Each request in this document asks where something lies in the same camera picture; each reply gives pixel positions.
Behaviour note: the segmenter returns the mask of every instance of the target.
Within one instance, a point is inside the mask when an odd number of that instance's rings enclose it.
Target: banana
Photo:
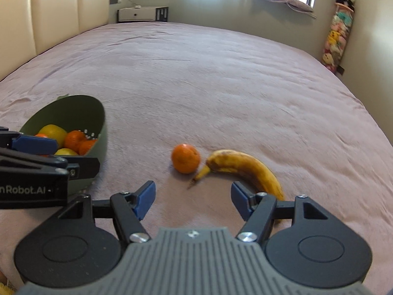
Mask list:
[[[191,180],[194,185],[210,172],[237,174],[251,182],[259,192],[267,192],[284,200],[281,185],[274,174],[257,158],[235,150],[217,150],[206,160],[206,165]]]

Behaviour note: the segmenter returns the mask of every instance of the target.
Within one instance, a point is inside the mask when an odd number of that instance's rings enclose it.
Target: cream leather headboard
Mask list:
[[[0,0],[0,81],[75,35],[108,23],[109,0]]]

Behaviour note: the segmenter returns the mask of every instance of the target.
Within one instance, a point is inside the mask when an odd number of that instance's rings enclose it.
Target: nightstand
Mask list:
[[[167,6],[142,6],[123,8],[117,11],[117,23],[125,22],[168,22]]]

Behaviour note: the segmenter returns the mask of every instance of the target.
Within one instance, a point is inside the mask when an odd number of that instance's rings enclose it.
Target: ribbed surface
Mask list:
[[[28,285],[18,295],[370,295],[360,283],[339,290],[313,290],[286,280],[261,248],[230,236],[225,228],[162,230],[145,244],[132,244],[108,276],[79,289]]]

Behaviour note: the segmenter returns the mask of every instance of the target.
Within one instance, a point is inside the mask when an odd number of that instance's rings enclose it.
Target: green bowl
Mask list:
[[[105,109],[95,97],[88,95],[62,96],[34,114],[20,129],[28,135],[37,134],[48,124],[60,126],[67,132],[87,130],[87,134],[98,136],[97,142],[85,156],[98,158],[104,162],[107,153],[108,133],[105,123]],[[68,195],[85,189],[93,182],[93,178],[71,180],[68,182]]]

